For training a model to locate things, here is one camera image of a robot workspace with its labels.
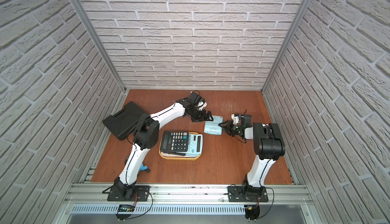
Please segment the small teal calculator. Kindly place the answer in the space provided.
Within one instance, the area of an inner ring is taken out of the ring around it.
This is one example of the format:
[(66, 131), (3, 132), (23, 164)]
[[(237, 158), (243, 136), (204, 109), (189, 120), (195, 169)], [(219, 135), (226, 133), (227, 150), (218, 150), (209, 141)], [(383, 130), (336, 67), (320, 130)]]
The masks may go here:
[(198, 158), (203, 150), (203, 135), (189, 132), (188, 148), (185, 153), (187, 158)]

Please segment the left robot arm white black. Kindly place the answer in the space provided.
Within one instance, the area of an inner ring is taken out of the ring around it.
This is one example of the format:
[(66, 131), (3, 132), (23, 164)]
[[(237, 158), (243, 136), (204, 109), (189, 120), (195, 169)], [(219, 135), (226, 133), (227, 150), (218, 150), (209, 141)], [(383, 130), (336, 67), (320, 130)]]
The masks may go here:
[(110, 191), (116, 191), (121, 198), (129, 200), (133, 195), (133, 187), (143, 160), (158, 142), (160, 128), (178, 117), (185, 116), (189, 116), (192, 122), (212, 121), (211, 112), (204, 109), (206, 106), (205, 99), (193, 91), (188, 97), (175, 101), (164, 110), (150, 115), (142, 114), (134, 127), (132, 151)]

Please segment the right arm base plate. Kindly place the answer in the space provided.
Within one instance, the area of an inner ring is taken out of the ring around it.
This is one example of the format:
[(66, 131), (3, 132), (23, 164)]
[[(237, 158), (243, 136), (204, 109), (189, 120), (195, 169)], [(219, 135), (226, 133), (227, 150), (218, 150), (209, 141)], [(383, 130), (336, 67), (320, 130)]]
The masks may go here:
[(231, 184), (227, 187), (227, 196), (229, 198), (229, 202), (269, 202), (268, 193), (264, 186), (253, 187), (250, 185), (244, 189), (243, 186), (236, 186)]

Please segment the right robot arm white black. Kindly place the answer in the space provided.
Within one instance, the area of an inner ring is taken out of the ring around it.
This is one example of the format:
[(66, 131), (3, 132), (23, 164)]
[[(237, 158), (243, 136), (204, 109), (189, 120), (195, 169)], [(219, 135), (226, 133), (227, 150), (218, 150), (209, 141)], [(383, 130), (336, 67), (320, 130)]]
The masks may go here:
[(249, 114), (233, 114), (231, 120), (219, 123), (218, 126), (231, 137), (239, 136), (244, 143), (253, 141), (256, 159), (242, 183), (242, 195), (262, 194), (269, 170), (285, 155), (285, 143), (279, 125), (252, 122)]

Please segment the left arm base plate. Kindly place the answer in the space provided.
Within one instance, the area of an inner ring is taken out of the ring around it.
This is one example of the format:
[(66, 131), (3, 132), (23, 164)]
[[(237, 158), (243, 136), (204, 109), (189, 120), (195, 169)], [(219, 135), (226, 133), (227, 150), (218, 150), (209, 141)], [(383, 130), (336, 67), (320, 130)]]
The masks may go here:
[(149, 196), (150, 185), (135, 185), (131, 188), (113, 185), (108, 191), (109, 202), (146, 202)]

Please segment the light blue calculator back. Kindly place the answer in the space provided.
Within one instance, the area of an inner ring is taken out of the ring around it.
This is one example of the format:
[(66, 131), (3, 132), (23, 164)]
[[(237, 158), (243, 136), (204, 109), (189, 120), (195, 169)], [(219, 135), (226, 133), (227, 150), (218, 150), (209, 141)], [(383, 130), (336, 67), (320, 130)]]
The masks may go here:
[(213, 116), (213, 121), (206, 121), (204, 126), (204, 133), (210, 135), (222, 135), (222, 128), (219, 126), (223, 123), (223, 117)]

